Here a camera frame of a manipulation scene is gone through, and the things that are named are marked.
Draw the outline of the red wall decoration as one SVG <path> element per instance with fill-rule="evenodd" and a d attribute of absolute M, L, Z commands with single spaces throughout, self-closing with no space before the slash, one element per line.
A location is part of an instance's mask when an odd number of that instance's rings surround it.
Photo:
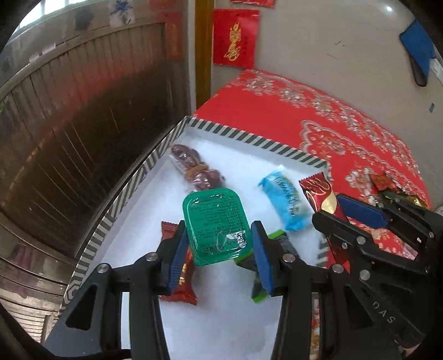
<path fill-rule="evenodd" d="M 259 27 L 259 10 L 215 9 L 213 11 L 213 64 L 242 69 L 254 68 Z"/>
<path fill-rule="evenodd" d="M 275 7 L 275 0 L 230 0 L 230 3 L 247 4 L 259 7 Z"/>

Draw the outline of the black green snack packet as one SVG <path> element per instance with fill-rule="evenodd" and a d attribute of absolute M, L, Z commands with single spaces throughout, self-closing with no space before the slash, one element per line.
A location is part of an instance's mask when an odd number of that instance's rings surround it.
<path fill-rule="evenodd" d="M 262 302 L 268 295 L 281 295 L 282 288 L 287 283 L 281 262 L 283 256 L 291 254 L 299 258 L 299 253 L 291 244 L 284 230 L 277 230 L 267 235 L 267 238 L 253 238 L 258 245 L 251 251 L 234 260 L 237 266 L 253 271 L 254 283 L 251 289 L 251 299 L 254 303 Z"/>

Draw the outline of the small red snack packet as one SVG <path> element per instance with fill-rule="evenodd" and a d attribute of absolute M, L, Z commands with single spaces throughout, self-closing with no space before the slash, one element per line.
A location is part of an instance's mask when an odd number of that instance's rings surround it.
<path fill-rule="evenodd" d="M 172 238 L 178 229 L 178 224 L 161 222 L 161 241 Z M 186 260 L 182 265 L 182 271 L 179 277 L 177 287 L 170 295 L 161 295 L 159 298 L 163 302 L 184 302 L 190 305 L 197 305 L 198 299 L 192 287 L 192 276 L 194 274 L 194 262 L 192 250 L 188 247 L 186 252 Z"/>

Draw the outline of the upper red wall decoration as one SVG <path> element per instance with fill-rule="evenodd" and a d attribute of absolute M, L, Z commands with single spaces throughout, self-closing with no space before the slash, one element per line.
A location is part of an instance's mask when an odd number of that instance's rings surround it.
<path fill-rule="evenodd" d="M 275 0 L 230 0 L 230 3 L 247 4 L 259 7 L 275 7 Z"/>

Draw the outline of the red foil snack packet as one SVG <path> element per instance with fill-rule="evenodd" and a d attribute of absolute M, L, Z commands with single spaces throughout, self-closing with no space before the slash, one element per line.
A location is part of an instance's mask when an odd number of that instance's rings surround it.
<path fill-rule="evenodd" d="M 332 185 L 326 179 L 323 173 L 316 173 L 305 179 L 299 180 L 299 184 L 306 196 L 306 199 L 308 199 L 315 212 L 323 210 L 340 218 L 341 220 L 344 220 L 347 223 L 349 222 L 336 199 Z M 334 263 L 338 263 L 342 265 L 346 271 L 349 271 L 350 263 L 345 255 L 345 251 L 343 249 L 339 249 L 338 246 L 333 245 L 329 238 L 327 238 L 327 242 L 329 245 L 327 267 L 332 266 Z"/>

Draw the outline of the gold foil packet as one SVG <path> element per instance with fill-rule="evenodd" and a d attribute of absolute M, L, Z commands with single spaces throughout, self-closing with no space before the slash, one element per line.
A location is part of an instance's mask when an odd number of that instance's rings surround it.
<path fill-rule="evenodd" d="M 406 193 L 396 194 L 396 193 L 394 193 L 392 191 L 388 191 L 388 190 L 382 191 L 381 195 L 385 199 L 389 199 L 389 201 L 392 201 L 392 202 L 405 201 L 405 202 L 409 202 L 415 206 L 419 206 L 424 209 L 429 209 L 429 206 L 427 205 L 427 203 L 425 201 L 423 201 L 417 195 L 408 195 Z"/>

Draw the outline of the wooden door frame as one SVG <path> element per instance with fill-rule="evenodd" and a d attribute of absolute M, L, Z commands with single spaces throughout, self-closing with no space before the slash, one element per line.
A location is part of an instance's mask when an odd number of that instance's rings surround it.
<path fill-rule="evenodd" d="M 197 0 L 194 5 L 194 55 L 196 107 L 211 96 L 212 32 L 214 0 Z"/>

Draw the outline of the blue snack packet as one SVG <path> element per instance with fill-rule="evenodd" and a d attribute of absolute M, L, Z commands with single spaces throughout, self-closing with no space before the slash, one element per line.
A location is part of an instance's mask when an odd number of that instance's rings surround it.
<path fill-rule="evenodd" d="M 258 186 L 267 195 L 276 210 L 284 230 L 298 232 L 310 224 L 309 210 L 301 200 L 293 181 L 288 178 L 284 166 L 276 167 L 261 179 Z"/>

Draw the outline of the green lidded jelly cup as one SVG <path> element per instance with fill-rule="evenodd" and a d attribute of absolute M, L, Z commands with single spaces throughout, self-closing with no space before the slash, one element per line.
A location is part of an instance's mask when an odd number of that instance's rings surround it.
<path fill-rule="evenodd" d="M 239 196 L 227 188 L 189 194 L 182 203 L 189 246 L 196 266 L 246 255 L 251 230 Z"/>

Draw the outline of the red floral tablecloth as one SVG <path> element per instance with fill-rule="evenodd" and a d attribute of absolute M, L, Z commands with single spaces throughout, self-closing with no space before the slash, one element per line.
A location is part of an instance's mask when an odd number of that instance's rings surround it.
<path fill-rule="evenodd" d="M 243 71 L 194 116 L 250 130 L 327 161 L 336 193 L 374 205 L 381 195 L 372 178 L 389 176 L 429 202 L 418 165 L 400 138 L 361 111 L 295 80 Z"/>

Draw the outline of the brown wooden door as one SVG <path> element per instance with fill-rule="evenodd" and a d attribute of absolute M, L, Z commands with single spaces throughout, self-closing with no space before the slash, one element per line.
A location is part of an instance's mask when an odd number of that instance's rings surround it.
<path fill-rule="evenodd" d="M 1 304 L 47 339 L 99 240 L 189 109 L 182 14 L 95 32 L 1 96 Z"/>

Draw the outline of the dried dates plastic bag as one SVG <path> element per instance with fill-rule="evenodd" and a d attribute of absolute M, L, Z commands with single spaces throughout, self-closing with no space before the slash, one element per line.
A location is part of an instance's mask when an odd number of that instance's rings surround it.
<path fill-rule="evenodd" d="M 191 187 L 191 192 L 225 186 L 225 178 L 220 171 L 209 166 L 195 149 L 187 145 L 172 145 L 170 159 Z"/>

